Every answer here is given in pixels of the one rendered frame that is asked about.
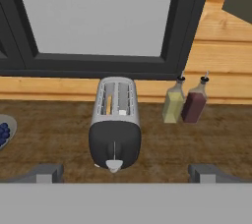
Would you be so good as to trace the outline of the bread slice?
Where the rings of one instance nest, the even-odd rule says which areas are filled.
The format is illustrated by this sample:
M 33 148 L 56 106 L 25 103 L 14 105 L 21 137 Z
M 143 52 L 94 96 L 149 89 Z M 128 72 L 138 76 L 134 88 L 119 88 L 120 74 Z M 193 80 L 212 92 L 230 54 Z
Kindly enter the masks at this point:
M 106 99 L 106 115 L 110 115 L 112 111 L 112 95 L 108 95 Z

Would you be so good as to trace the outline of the black framed window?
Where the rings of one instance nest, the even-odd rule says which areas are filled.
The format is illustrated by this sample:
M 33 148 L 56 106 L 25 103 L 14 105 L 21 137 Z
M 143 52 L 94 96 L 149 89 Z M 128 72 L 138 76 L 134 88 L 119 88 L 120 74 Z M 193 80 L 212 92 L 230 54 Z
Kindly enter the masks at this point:
M 175 80 L 206 0 L 0 0 L 0 76 Z

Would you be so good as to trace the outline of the grey toaster lever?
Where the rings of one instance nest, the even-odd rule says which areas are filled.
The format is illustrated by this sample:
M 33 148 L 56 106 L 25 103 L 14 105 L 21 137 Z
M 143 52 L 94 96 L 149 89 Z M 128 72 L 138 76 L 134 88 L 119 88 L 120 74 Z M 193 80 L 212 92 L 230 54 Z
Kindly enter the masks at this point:
M 116 159 L 106 160 L 105 164 L 106 164 L 108 170 L 111 173 L 116 173 L 121 169 L 121 167 L 123 165 L 123 161 L 122 160 L 116 160 Z

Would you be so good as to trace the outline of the grey bowl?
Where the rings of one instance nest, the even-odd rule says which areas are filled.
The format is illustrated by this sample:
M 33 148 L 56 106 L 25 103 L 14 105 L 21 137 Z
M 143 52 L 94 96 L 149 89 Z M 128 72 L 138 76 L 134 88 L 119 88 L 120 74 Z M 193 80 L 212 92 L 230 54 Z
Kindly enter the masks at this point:
M 0 125 L 2 123 L 7 123 L 9 125 L 10 137 L 2 146 L 0 146 L 0 150 L 3 149 L 8 144 L 8 142 L 14 137 L 14 135 L 15 135 L 17 129 L 18 129 L 17 121 L 12 116 L 5 115 L 5 114 L 0 114 Z

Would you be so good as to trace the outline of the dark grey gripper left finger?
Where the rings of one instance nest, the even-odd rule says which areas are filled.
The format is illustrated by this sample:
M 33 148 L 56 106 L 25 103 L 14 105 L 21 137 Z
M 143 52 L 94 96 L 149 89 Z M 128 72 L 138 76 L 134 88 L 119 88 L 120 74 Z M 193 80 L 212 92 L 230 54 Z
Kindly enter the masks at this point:
M 33 167 L 28 173 L 4 180 L 4 183 L 61 183 L 64 173 L 62 164 L 44 163 Z

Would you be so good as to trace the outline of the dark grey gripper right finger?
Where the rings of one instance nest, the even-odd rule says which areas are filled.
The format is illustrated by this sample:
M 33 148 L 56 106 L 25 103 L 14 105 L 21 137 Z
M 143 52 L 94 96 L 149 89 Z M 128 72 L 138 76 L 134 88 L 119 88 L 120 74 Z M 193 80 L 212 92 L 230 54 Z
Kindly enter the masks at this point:
M 249 183 L 249 180 L 224 173 L 214 164 L 190 164 L 188 166 L 188 174 L 191 183 Z

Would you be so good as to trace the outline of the blueberries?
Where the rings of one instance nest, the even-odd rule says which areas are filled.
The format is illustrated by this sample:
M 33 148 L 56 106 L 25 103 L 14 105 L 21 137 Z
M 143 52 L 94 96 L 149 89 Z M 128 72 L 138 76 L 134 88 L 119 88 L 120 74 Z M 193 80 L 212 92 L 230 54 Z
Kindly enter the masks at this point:
M 2 146 L 10 137 L 10 128 L 7 123 L 0 125 L 0 146 Z

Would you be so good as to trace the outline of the dark red vinegar bottle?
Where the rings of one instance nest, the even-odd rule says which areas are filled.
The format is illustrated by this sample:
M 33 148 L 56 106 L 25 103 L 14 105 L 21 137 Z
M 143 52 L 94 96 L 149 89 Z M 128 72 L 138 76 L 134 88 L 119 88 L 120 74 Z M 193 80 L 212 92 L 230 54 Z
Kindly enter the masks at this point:
M 209 73 L 200 77 L 198 85 L 188 91 L 181 117 L 184 123 L 196 124 L 207 102 L 206 84 L 209 81 Z

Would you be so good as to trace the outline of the yellow oil bottle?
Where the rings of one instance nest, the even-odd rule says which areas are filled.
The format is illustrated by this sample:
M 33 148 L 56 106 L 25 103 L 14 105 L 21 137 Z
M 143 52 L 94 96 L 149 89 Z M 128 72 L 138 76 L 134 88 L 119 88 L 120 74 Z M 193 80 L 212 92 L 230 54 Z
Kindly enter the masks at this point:
M 174 87 L 167 90 L 162 110 L 162 119 L 165 123 L 176 123 L 184 105 L 183 84 L 185 78 L 180 76 Z

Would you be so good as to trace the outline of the silver and black toaster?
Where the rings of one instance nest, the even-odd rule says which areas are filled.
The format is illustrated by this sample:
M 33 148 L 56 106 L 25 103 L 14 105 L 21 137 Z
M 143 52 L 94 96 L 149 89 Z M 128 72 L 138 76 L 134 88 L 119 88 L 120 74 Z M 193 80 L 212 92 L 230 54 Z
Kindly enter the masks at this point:
M 106 99 L 112 95 L 112 111 L 106 115 Z M 141 149 L 136 85 L 123 77 L 102 79 L 97 87 L 89 147 L 94 165 L 108 169 L 106 160 L 122 160 L 121 169 L 132 166 Z

